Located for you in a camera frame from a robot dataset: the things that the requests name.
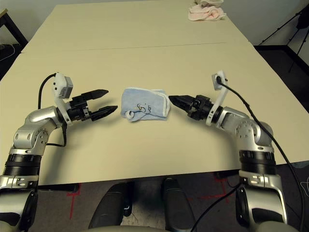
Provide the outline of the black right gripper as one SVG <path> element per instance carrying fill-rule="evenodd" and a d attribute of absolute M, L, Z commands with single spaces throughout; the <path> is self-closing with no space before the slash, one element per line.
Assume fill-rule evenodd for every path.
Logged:
<path fill-rule="evenodd" d="M 213 107 L 210 98 L 203 95 L 197 95 L 195 98 L 189 95 L 169 95 L 169 100 L 194 120 L 206 119 Z"/>

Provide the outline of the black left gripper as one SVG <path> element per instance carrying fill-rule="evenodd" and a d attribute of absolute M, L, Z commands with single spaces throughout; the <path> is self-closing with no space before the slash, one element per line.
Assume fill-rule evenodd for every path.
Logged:
<path fill-rule="evenodd" d="M 101 98 L 107 93 L 109 93 L 108 90 L 96 89 L 90 92 L 83 93 L 79 96 L 73 97 L 72 100 L 69 102 L 69 109 L 67 110 L 67 114 L 70 120 L 71 121 L 76 121 L 76 120 L 84 121 L 84 120 L 88 120 L 89 118 L 91 118 L 92 121 L 96 121 L 113 113 L 118 108 L 117 105 L 116 106 L 105 106 L 92 113 L 89 111 L 89 108 L 87 105 L 88 100 L 95 100 L 95 99 Z"/>

